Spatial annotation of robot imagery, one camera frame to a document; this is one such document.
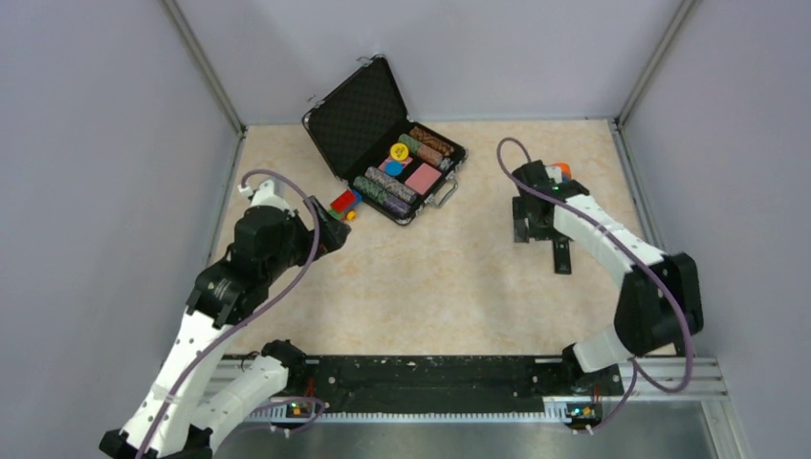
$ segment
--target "gray wall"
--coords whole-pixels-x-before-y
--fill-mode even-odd
[[[206,262],[235,137],[157,1],[0,6],[0,455],[100,457]]]
[[[627,135],[756,457],[807,457],[811,3],[706,1]]]
[[[423,120],[616,115],[678,0],[185,0],[244,122],[298,122],[361,55]]]

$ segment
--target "table top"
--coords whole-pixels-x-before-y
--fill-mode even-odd
[[[426,125],[469,149],[455,195],[405,228],[361,205],[346,245],[316,262],[297,288],[242,332],[231,353],[290,339],[308,354],[558,354],[611,322],[619,289],[577,244],[573,274],[557,275],[549,242],[513,241],[517,192],[495,159],[496,145],[509,136],[546,164],[569,163],[597,202],[639,234],[607,122]],[[524,161],[514,145],[504,153],[510,170]],[[278,171],[325,206],[345,191],[299,125],[249,129],[237,178],[258,167]],[[293,192],[285,198],[311,226]],[[234,187],[217,257],[247,206]],[[271,296],[295,272],[282,275]]]

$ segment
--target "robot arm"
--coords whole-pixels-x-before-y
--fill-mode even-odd
[[[281,196],[281,183],[271,179],[254,191],[240,188],[251,206],[234,227],[226,255],[195,279],[180,331],[157,379],[138,410],[121,429],[104,435],[100,449],[117,459],[136,456],[164,403],[168,410],[148,441],[144,457],[210,458],[228,434],[263,400],[281,391],[288,367],[272,357],[256,359],[243,376],[201,404],[217,363],[234,334],[224,335],[268,299],[268,289],[288,268],[301,266],[313,244],[306,229]],[[314,197],[320,237],[316,259],[343,246],[349,227],[330,216]],[[214,347],[186,377],[175,395],[169,388],[189,364],[215,341]]]
[[[555,172],[541,161],[534,161],[516,169],[513,176],[534,190],[585,213],[602,227],[595,228],[573,211],[519,189],[519,196],[513,201],[516,241],[528,242],[529,237],[551,240],[556,251],[556,271],[561,273],[560,260],[568,260],[568,240],[571,239],[605,267],[621,289],[613,322],[599,334],[564,349],[563,361],[570,367],[572,378],[578,380],[584,374],[642,356],[667,344],[675,343],[678,347],[681,343],[675,314],[659,289],[608,239],[607,233],[650,267],[675,295],[690,333],[701,331],[704,320],[698,273],[692,258],[683,253],[667,254],[650,246],[600,208],[585,186],[574,180],[556,180]],[[561,249],[566,249],[566,253],[560,253]]]

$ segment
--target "yellow disc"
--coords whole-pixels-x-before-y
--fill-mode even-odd
[[[397,142],[391,145],[388,153],[391,155],[394,161],[405,161],[406,158],[408,158],[408,147],[405,143]]]

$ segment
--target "blue object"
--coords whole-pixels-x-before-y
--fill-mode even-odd
[[[403,173],[403,165],[396,161],[389,162],[385,165],[385,173],[392,177],[397,177]]]

